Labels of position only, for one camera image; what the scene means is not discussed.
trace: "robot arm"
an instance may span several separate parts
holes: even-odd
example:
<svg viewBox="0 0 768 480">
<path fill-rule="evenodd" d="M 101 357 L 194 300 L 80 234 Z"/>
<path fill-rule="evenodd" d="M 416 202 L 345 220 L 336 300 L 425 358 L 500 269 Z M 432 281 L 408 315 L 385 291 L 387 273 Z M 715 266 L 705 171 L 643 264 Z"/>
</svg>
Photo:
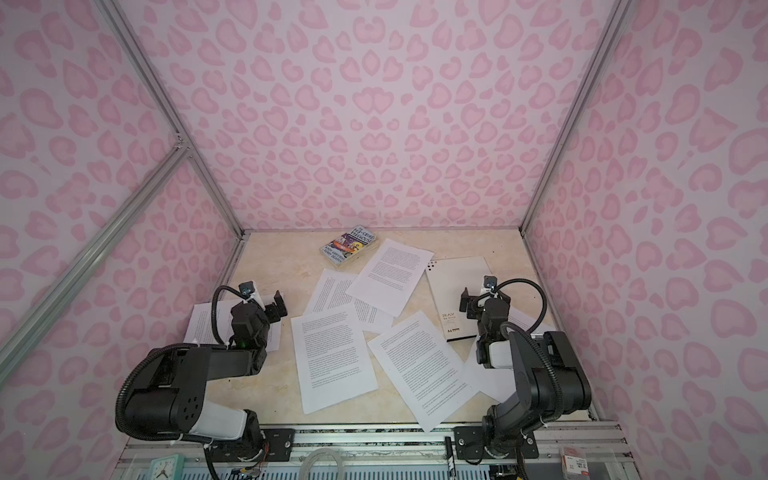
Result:
<svg viewBox="0 0 768 480">
<path fill-rule="evenodd" d="M 255 412 L 204 401 L 208 380 L 256 375 L 261 370 L 270 324 L 288 314 L 280 292 L 274 303 L 262 307 L 253 298 L 255 291 L 251 282 L 240 285 L 238 296 L 245 301 L 231 310 L 233 337 L 227 345 L 177 343 L 149 352 L 118 393 L 118 430 L 140 440 L 209 445 L 207 460 L 212 449 L 242 461 L 266 455 Z"/>
<path fill-rule="evenodd" d="M 528 331 L 508 322 L 510 299 L 499 291 L 515 281 L 537 287 L 543 300 L 539 320 Z M 496 284 L 495 278 L 486 279 L 484 285 L 489 283 Z M 541 287 L 530 280 L 515 279 L 499 284 L 485 298 L 466 297 L 462 295 L 462 307 L 466 305 L 468 314 L 472 311 L 478 319 L 478 364 L 512 369 L 516 387 L 509 399 L 491 406 L 483 417 L 482 440 L 476 441 L 482 447 L 474 459 L 482 458 L 485 452 L 498 458 L 515 453 L 518 463 L 523 453 L 535 458 L 538 451 L 528 448 L 535 445 L 533 431 L 564 413 L 588 409 L 592 397 L 589 381 L 564 332 L 531 336 L 530 331 L 546 313 Z"/>
</svg>

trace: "wire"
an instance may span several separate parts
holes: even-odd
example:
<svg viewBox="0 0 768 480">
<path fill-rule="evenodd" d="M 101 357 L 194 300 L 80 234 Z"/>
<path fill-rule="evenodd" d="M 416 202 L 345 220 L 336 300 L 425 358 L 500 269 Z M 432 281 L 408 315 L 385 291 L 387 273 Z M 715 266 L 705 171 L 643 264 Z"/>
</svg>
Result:
<svg viewBox="0 0 768 480">
<path fill-rule="evenodd" d="M 219 304 L 219 295 L 226 290 L 227 292 L 234 293 L 238 297 L 240 297 L 243 300 L 248 300 L 248 295 L 243 295 L 242 293 L 238 292 L 234 288 L 232 288 L 229 285 L 219 285 L 214 290 L 214 297 L 210 300 L 210 328 L 214 332 L 214 339 L 216 339 L 216 342 L 219 345 L 224 345 L 224 341 L 221 339 L 221 336 L 219 335 L 219 328 L 216 323 L 216 307 Z"/>
<path fill-rule="evenodd" d="M 472 309 L 473 310 L 479 309 L 480 300 L 487 298 L 491 295 L 495 295 L 496 293 L 499 293 L 502 290 L 502 287 L 511 285 L 512 283 L 527 283 L 528 285 L 533 286 L 538 291 L 538 294 L 541 296 L 541 312 L 538 314 L 538 318 L 536 319 L 534 324 L 531 325 L 531 328 L 527 330 L 528 333 L 533 333 L 538 328 L 538 326 L 541 325 L 541 322 L 544 321 L 544 317 L 547 314 L 547 296 L 544 293 L 544 290 L 538 285 L 538 283 L 528 280 L 527 278 L 513 278 L 512 280 L 501 282 L 496 287 L 494 287 L 494 289 L 491 290 L 490 292 L 485 292 L 481 296 L 478 296 L 477 298 L 475 298 L 475 300 L 472 302 Z"/>
<path fill-rule="evenodd" d="M 541 312 L 538 314 L 538 318 L 534 324 L 526 330 L 528 333 L 533 333 L 538 328 L 538 326 L 541 325 L 541 322 L 544 321 L 544 316 L 547 314 L 547 295 L 544 293 L 544 290 L 538 285 L 538 283 L 528 280 L 527 278 L 513 278 L 512 280 L 501 282 L 496 286 L 496 288 L 493 289 L 493 293 L 499 292 L 502 287 L 511 285 L 512 283 L 527 283 L 528 285 L 534 287 L 538 291 L 539 296 L 541 296 Z"/>
<path fill-rule="evenodd" d="M 336 462 L 336 468 L 338 469 L 336 480 L 344 480 L 344 461 L 336 450 L 328 448 L 317 449 L 306 456 L 304 461 L 301 462 L 301 468 L 299 469 L 299 480 L 309 480 L 312 465 L 315 465 L 315 462 L 317 462 L 317 460 L 319 460 L 319 458 L 324 455 L 332 456 L 333 460 Z"/>
<path fill-rule="evenodd" d="M 208 473 L 210 473 L 211 480 L 221 480 L 214 468 L 214 460 L 211 458 L 210 449 L 203 447 L 203 453 L 205 454 L 205 465 L 208 466 Z"/>
<path fill-rule="evenodd" d="M 563 411 L 565 410 L 565 404 L 563 400 L 563 389 L 560 385 L 560 381 L 558 380 L 558 376 L 554 373 L 554 367 L 552 366 L 552 363 L 549 361 L 549 358 L 546 356 L 544 351 L 541 349 L 541 347 L 538 345 L 536 340 L 534 340 L 531 337 L 531 334 L 527 331 L 523 330 L 522 327 L 517 325 L 516 323 L 512 322 L 502 322 L 502 324 L 499 326 L 499 328 L 502 331 L 502 336 L 506 339 L 509 338 L 509 331 L 507 329 L 512 329 L 517 333 L 520 333 L 520 336 L 525 340 L 525 342 L 531 346 L 534 353 L 538 357 L 538 359 L 541 360 L 541 363 L 544 364 L 545 370 L 547 370 L 547 376 L 549 377 L 549 381 L 552 384 L 552 389 L 554 390 L 554 412 L 552 415 L 547 417 L 546 419 L 539 419 L 539 422 L 537 422 L 539 425 L 528 427 L 523 432 L 523 435 L 527 435 L 540 426 L 544 425 L 543 421 L 546 422 L 553 422 L 560 418 L 560 416 L 563 414 Z"/>
<path fill-rule="evenodd" d="M 470 443 L 469 445 L 464 447 L 464 453 L 466 454 L 467 449 L 469 447 L 473 446 L 473 445 L 477 445 L 477 444 L 476 443 Z M 464 461 L 467 462 L 470 465 L 480 465 L 482 463 L 484 457 L 485 457 L 485 444 L 481 444 L 480 445 L 480 458 L 478 458 L 477 460 L 471 460 L 471 461 L 467 460 L 466 458 L 464 458 Z"/>
<path fill-rule="evenodd" d="M 515 462 L 518 464 L 518 477 L 522 478 L 522 480 L 528 480 L 528 472 L 525 470 L 525 457 L 523 457 L 523 451 L 520 447 L 515 449 Z"/>
</svg>

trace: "beige table surface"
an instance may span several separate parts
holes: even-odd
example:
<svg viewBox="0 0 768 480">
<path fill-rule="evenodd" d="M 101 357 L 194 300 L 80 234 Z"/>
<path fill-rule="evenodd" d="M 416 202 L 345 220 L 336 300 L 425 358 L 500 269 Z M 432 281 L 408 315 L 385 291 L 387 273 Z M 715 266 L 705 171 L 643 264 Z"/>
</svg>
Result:
<svg viewBox="0 0 768 480">
<path fill-rule="evenodd" d="M 517 230 L 375 230 L 379 238 L 391 238 L 411 247 L 435 253 L 442 258 L 484 256 L 499 281 L 524 277 L 538 282 L 525 246 Z M 319 248 L 337 234 L 321 232 L 252 233 L 233 274 L 230 285 L 253 280 L 259 292 L 271 295 L 279 290 L 286 301 L 288 317 L 283 319 L 280 349 L 270 352 L 258 375 L 209 382 L 206 400 L 235 409 L 250 409 L 263 424 L 306 423 L 410 423 L 415 418 L 389 381 L 376 358 L 369 351 L 379 389 L 346 400 L 334 406 L 305 415 L 301 408 L 299 377 L 293 351 L 290 317 L 300 316 L 312 296 L 324 268 L 329 267 Z M 346 269 L 359 273 L 372 252 L 354 261 Z M 530 286 L 511 285 L 504 290 L 512 297 L 512 305 L 536 318 L 541 308 L 537 292 Z M 230 293 L 221 298 L 233 298 Z M 426 275 L 422 275 L 410 301 L 395 323 L 422 310 L 442 331 Z M 544 322 L 554 329 L 548 312 Z M 376 337 L 365 332 L 366 341 Z M 466 359 L 471 339 L 451 342 L 455 351 Z M 488 407 L 497 403 L 478 393 L 446 419 L 446 422 L 479 422 Z M 588 420 L 586 412 L 564 415 L 562 420 Z"/>
</svg>

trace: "analog clock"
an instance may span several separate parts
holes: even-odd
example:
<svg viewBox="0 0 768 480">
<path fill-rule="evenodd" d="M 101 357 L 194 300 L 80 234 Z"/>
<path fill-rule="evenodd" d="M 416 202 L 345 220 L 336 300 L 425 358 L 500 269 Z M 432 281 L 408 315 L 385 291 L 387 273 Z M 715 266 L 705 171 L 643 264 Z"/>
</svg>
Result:
<svg viewBox="0 0 768 480">
<path fill-rule="evenodd" d="M 182 470 L 184 470 L 183 455 L 156 458 L 149 464 L 147 480 L 181 480 Z"/>
</svg>

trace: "metal rail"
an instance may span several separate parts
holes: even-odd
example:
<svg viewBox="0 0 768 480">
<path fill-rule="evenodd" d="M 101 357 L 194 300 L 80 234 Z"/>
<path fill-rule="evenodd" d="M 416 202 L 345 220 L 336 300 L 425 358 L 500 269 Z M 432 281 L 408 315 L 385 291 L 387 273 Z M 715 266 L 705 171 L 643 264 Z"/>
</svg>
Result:
<svg viewBox="0 0 768 480">
<path fill-rule="evenodd" d="M 123 203 L 104 228 L 70 263 L 43 300 L 23 317 L 20 327 L 0 349 L 0 388 L 53 327 L 67 305 L 80 293 L 176 169 L 190 159 L 189 149 L 174 146 L 144 183 Z"/>
<path fill-rule="evenodd" d="M 523 217 L 523 222 L 520 226 L 520 233 L 523 237 L 525 237 L 533 219 L 536 217 L 536 213 L 541 206 L 544 194 L 551 183 L 554 169 L 560 163 L 560 160 L 566 151 L 566 145 L 568 145 L 571 135 L 576 130 L 581 114 L 587 109 L 590 98 L 600 83 L 600 78 L 611 60 L 611 56 L 621 39 L 621 34 L 627 25 L 636 4 L 637 0 L 617 0 L 611 9 L 608 21 L 605 24 L 605 28 L 603 28 L 602 35 L 598 39 L 598 46 L 592 53 L 587 70 L 584 73 L 584 79 L 578 87 L 575 100 L 571 104 L 568 114 L 565 116 L 563 128 L 560 129 L 557 140 L 552 148 L 552 152 L 547 159 L 544 173 L 541 174 L 541 178 L 536 185 L 531 204 L 528 205 L 528 209 L 525 211 L 525 216 Z"/>
<path fill-rule="evenodd" d="M 455 426 L 475 423 L 445 423 L 431 432 L 418 424 L 337 424 L 337 425 L 262 425 L 268 428 L 293 428 L 291 459 L 285 464 L 299 465 L 311 451 L 331 446 L 341 451 L 347 465 L 444 465 L 444 438 Z M 559 462 L 560 447 L 583 449 L 596 462 L 633 462 L 630 446 L 616 422 L 554 422 L 536 431 L 540 457 L 529 462 Z M 189 462 L 203 458 L 201 445 L 189 442 L 142 442 L 130 439 L 117 468 L 146 466 L 153 458 L 184 455 Z M 486 463 L 514 463 L 512 459 L 491 459 Z"/>
<path fill-rule="evenodd" d="M 197 172 L 197 175 L 203 181 L 205 189 L 208 190 L 208 194 L 221 212 L 221 215 L 227 221 L 227 224 L 232 231 L 234 231 L 238 237 L 242 237 L 243 228 L 240 225 L 240 221 L 237 219 L 237 215 L 235 215 L 232 206 L 227 200 L 227 196 L 224 195 L 219 184 L 214 180 L 214 176 L 203 160 L 202 155 L 200 155 L 200 150 L 197 148 L 194 139 L 184 126 L 184 122 L 176 110 L 173 101 L 170 99 L 170 95 L 163 86 L 160 75 L 155 71 L 148 57 L 144 53 L 144 49 L 141 47 L 138 36 L 133 27 L 131 27 L 131 23 L 128 21 L 118 0 L 94 0 L 94 2 L 113 31 L 115 38 L 123 48 L 126 56 L 134 66 L 136 73 L 144 82 L 144 86 L 147 87 L 149 95 L 154 99 L 155 103 L 157 103 L 168 124 L 175 130 L 178 139 L 189 144 L 190 149 L 192 150 L 192 165 Z"/>
</svg>

